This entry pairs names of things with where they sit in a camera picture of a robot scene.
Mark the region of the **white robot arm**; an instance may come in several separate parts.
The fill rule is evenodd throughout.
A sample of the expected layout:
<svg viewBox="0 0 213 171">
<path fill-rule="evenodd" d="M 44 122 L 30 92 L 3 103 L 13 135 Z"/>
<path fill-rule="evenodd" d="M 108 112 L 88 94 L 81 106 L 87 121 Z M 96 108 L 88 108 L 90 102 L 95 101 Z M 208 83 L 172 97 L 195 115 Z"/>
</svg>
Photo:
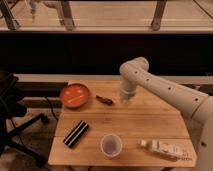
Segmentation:
<svg viewBox="0 0 213 171">
<path fill-rule="evenodd" d="M 178 109 L 185 117 L 202 125 L 198 159 L 194 171 L 213 171 L 213 96 L 191 89 L 148 72 L 149 63 L 137 57 L 123 63 L 120 96 L 129 100 L 141 86 Z"/>
</svg>

